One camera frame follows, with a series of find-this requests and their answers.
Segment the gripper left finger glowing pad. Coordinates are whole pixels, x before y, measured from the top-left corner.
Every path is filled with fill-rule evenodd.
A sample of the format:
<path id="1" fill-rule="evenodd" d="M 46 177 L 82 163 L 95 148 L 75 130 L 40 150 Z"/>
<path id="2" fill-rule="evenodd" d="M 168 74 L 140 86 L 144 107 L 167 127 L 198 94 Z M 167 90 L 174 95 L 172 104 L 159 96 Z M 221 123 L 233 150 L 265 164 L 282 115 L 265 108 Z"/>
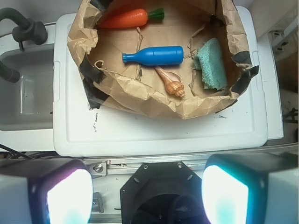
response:
<path id="1" fill-rule="evenodd" d="M 0 161 L 2 224 L 86 224 L 93 181 L 79 159 Z"/>

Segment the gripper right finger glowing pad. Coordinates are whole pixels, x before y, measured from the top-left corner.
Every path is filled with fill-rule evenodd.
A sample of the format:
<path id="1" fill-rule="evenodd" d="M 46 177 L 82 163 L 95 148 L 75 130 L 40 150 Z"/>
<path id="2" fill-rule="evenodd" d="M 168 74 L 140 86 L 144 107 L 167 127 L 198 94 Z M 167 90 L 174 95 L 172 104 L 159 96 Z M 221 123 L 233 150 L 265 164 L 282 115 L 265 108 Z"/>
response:
<path id="1" fill-rule="evenodd" d="M 202 175 L 201 194 L 212 224 L 297 224 L 299 157 L 213 154 Z"/>

